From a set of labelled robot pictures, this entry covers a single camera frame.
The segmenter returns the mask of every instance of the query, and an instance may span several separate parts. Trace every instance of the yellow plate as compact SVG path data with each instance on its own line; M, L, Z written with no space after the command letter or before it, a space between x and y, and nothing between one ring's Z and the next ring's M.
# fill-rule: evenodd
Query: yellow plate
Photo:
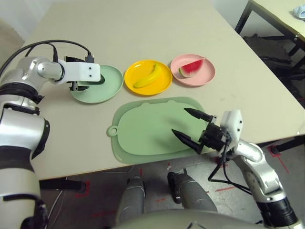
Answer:
M161 67L161 74L155 82L142 88L135 88L133 85L143 77L148 76L153 70L155 63ZM124 81L127 87L137 94L154 95L165 91L172 83L173 75L171 70L159 61L143 60L133 63L125 72Z

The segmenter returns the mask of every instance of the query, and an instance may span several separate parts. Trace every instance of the black cable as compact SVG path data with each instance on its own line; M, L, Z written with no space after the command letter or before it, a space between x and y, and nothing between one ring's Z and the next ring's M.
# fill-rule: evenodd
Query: black cable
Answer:
M219 163L216 165L215 169L214 169L214 170L212 171L212 173L209 175L208 181L215 182L215 180L212 179L212 178L213 178L214 175L218 172L218 170L220 169L221 165L224 163L225 158L226 158L226 154L227 154L227 148L228 148L228 144L226 143L226 144L224 145L223 154L222 154L222 156L221 156L221 162L219 162Z
M36 43L33 43L33 44L29 44L29 45L26 45L24 47L22 47L21 49L17 50L15 53L12 54L12 56L10 56L6 62L2 65L2 67L0 68L0 77L1 75L3 74L4 70L9 66L10 62L18 55L20 54L21 52L23 52L24 50L27 50L29 48L31 48L32 46L36 46L36 45L40 45L40 44L46 44L46 43L52 43L52 42L60 42L60 43L70 43L70 44L74 44L74 45L77 45L77 46L80 46L81 48L83 48L84 50L86 50L88 52L88 56L92 56L91 52L89 51L88 48L86 48L85 46L77 43L77 42L71 42L71 41L68 41L68 40L46 40L46 41L41 41L41 42L36 42Z
M243 192L249 194L249 195L252 195L251 192L249 192L249 188L248 187L245 187L243 185L240 185L240 184L237 184L237 183L234 183L232 182L229 177L227 176L227 173L226 173L226 170L225 170L225 160L226 160L226 154L227 154L227 148L229 146L229 141L227 140L225 145L224 145L224 150L223 150L223 154L222 154L222 157L221 157L221 161L217 164L217 166L215 167L215 169L212 171L212 173L209 175L208 177L208 181L211 181L211 182L220 182L220 183L225 183L225 184L229 184L229 185L233 185L235 186L236 188L242 190ZM214 177L214 175L218 172L219 168L221 167L221 165L223 165L224 167L224 176L227 180L218 180L218 179L212 179Z
M229 177L227 176L227 172L226 172L226 170L225 170L225 164L224 164L224 176L225 176L225 178L228 180L228 182L229 182L231 185L235 186L235 187L238 188L239 190L242 190L243 192L245 192L245 193L247 193L247 194L249 194L249 195L252 195L251 192L250 192L250 189L249 189L248 187L243 186L243 185L240 185L240 184L237 184L237 183L234 183L234 182L232 182L232 181L229 179Z
M53 45L51 43L45 43L45 44L48 44L53 47L53 62L58 63L58 54L57 54L57 49L56 49L55 45ZM36 46L37 45L32 46L24 56L27 57Z

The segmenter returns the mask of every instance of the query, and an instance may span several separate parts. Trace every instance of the white wall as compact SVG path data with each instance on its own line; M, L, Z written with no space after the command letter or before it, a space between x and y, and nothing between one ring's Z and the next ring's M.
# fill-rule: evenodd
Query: white wall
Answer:
M54 1L56 0L0 0L0 18L10 24L24 40L27 40ZM210 1L233 28L247 3L247 0ZM251 36L254 33L261 36L280 35L276 29L252 12L241 35Z
M26 40L53 0L0 0L0 18Z

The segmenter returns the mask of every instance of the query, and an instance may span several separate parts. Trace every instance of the toy watermelon slice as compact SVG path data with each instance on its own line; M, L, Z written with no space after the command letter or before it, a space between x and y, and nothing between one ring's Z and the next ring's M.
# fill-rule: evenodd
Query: toy watermelon slice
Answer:
M193 77L202 67L204 59L194 61L179 68L179 72L186 78Z

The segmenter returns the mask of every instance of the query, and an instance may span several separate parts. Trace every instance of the green plate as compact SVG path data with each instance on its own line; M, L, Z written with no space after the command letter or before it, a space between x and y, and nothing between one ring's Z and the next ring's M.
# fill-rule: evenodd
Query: green plate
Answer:
M101 74L105 78L103 84L94 85L87 82L78 82L78 86L89 86L89 88L79 92L71 91L73 97L90 104L102 103L114 97L123 85L124 77L122 73L115 67L101 65Z
M121 106L107 130L116 159L125 164L141 164L196 155L171 131L172 128L182 131L196 141L206 128L206 122L189 115L185 107L203 111L196 100L188 97L144 100Z

